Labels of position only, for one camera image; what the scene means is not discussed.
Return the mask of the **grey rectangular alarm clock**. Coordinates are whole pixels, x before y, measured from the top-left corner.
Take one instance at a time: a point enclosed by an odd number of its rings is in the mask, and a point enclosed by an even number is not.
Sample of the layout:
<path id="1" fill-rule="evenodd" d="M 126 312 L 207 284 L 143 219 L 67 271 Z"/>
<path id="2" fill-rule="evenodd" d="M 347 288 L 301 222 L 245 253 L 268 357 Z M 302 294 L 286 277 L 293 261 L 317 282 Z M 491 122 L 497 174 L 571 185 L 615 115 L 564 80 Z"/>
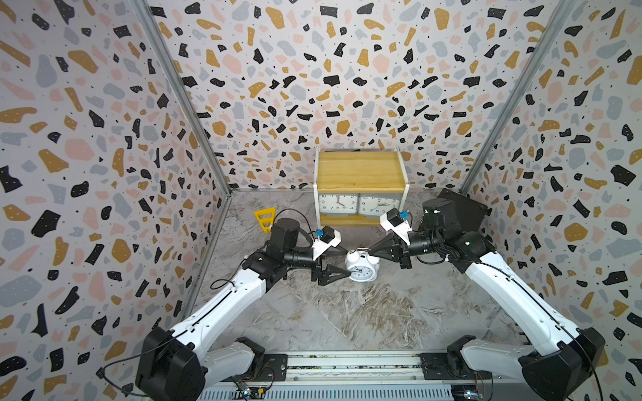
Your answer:
<path id="1" fill-rule="evenodd" d="M 357 194 L 320 194 L 319 212 L 324 215 L 350 216 L 357 213 Z"/>
<path id="2" fill-rule="evenodd" d="M 400 194 L 364 193 L 359 195 L 357 213 L 363 217 L 380 217 L 393 208 L 398 209 L 400 204 Z"/>

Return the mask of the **wooden two-tier shelf white frame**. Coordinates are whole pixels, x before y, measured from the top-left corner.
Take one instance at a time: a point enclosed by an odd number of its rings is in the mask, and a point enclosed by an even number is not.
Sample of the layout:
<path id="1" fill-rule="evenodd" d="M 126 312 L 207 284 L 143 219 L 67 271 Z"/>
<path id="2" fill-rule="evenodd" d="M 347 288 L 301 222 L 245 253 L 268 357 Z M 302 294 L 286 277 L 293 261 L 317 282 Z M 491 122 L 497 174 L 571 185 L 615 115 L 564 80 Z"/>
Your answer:
<path id="1" fill-rule="evenodd" d="M 404 159 L 399 150 L 323 150 L 314 161 L 314 205 L 321 226 L 377 226 L 379 217 L 324 215 L 319 212 L 320 194 L 393 193 L 401 195 L 403 210 L 410 190 Z"/>

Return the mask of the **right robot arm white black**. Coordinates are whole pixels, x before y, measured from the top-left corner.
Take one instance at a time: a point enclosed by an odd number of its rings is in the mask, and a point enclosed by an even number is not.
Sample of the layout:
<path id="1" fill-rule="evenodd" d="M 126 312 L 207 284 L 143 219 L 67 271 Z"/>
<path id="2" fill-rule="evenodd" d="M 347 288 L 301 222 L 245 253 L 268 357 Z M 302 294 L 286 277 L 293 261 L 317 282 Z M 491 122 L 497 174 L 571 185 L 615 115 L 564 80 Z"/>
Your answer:
<path id="1" fill-rule="evenodd" d="M 411 267 L 411 258 L 436 253 L 483 288 L 522 329 L 528 344 L 495 344 L 465 335 L 446 349 L 447 367 L 460 377 L 474 371 L 508 376 L 527 384 L 544 400 L 565 400 L 595 369 L 605 339 L 594 328 L 580 328 L 541 299 L 480 233 L 465 231 L 453 200 L 423 204 L 415 231 L 396 208 L 381 215 L 387 236 L 369 250 L 374 257 Z"/>

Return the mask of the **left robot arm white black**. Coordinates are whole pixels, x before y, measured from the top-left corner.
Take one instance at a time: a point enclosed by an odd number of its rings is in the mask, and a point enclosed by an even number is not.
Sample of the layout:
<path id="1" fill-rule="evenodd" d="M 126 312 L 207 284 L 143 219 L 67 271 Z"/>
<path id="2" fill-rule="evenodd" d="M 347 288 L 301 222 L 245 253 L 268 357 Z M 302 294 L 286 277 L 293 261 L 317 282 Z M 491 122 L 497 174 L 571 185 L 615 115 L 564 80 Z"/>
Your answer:
<path id="1" fill-rule="evenodd" d="M 157 327 L 146 336 L 135 386 L 152 400 L 196 400 L 210 384 L 260 378 L 269 367 L 262 346 L 246 337 L 223 349 L 212 345 L 291 270 L 309 272 L 320 286 L 349 277 L 349 271 L 324 264 L 324 254 L 340 243 L 332 227 L 309 234 L 294 219 L 277 220 L 267 242 L 243 259 L 210 301 L 171 329 Z"/>

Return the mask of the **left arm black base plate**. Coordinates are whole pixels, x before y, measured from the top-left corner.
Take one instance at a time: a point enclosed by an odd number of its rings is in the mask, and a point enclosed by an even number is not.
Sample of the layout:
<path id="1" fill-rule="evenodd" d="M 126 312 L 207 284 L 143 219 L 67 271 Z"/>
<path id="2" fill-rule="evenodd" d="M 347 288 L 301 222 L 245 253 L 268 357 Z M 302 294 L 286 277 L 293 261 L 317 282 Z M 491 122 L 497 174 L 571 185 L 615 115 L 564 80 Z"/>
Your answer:
<path id="1" fill-rule="evenodd" d="M 287 354 L 263 354 L 254 358 L 247 372 L 224 379 L 224 382 L 232 382 L 234 379 L 247 382 L 284 382 L 288 362 Z"/>

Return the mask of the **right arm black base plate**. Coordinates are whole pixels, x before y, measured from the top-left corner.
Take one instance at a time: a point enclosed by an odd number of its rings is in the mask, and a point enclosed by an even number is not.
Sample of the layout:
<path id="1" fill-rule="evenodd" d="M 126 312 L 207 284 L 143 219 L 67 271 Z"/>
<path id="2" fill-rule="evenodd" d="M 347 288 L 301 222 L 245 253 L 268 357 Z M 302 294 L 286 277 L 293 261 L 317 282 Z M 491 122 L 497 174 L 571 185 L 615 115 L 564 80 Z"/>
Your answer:
<path id="1" fill-rule="evenodd" d="M 424 380 L 474 380 L 476 377 L 459 352 L 422 353 L 419 359 Z"/>

